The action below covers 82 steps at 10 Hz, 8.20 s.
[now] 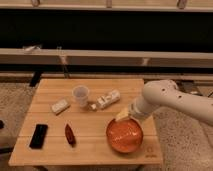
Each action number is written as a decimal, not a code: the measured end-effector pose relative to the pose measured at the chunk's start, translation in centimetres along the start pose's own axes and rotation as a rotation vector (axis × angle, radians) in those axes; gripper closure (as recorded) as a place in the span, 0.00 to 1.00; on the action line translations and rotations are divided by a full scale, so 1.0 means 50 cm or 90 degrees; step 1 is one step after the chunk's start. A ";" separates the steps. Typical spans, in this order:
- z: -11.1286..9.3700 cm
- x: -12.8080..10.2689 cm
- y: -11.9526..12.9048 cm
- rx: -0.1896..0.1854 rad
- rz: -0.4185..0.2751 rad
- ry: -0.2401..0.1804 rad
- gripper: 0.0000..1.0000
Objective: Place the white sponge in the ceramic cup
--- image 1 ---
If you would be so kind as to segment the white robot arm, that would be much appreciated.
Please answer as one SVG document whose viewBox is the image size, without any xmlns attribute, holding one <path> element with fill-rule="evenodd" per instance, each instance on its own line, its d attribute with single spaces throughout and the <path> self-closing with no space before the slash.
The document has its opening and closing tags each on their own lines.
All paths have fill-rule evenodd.
<svg viewBox="0 0 213 171">
<path fill-rule="evenodd" d="M 141 94 L 115 120 L 129 117 L 146 120 L 161 106 L 178 110 L 194 119 L 213 126 L 213 98 L 184 93 L 173 80 L 149 81 Z"/>
</svg>

